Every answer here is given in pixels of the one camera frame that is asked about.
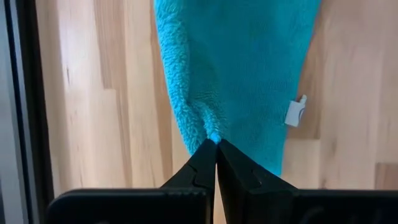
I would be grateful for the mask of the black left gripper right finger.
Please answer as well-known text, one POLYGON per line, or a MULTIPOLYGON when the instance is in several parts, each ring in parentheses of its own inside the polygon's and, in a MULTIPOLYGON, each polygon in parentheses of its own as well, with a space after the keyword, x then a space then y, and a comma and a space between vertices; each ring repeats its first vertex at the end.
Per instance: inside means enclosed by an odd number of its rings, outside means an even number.
POLYGON ((227 223, 397 224, 395 190, 298 189, 223 140, 218 181, 227 223))

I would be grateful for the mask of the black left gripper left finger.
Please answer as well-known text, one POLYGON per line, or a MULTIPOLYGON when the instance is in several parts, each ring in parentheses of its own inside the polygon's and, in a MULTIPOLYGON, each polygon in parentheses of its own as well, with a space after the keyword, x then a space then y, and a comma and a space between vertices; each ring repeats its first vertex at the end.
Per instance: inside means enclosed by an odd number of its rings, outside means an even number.
POLYGON ((216 144, 204 141, 164 185, 153 189, 76 189, 49 205, 49 224, 212 223, 216 144))

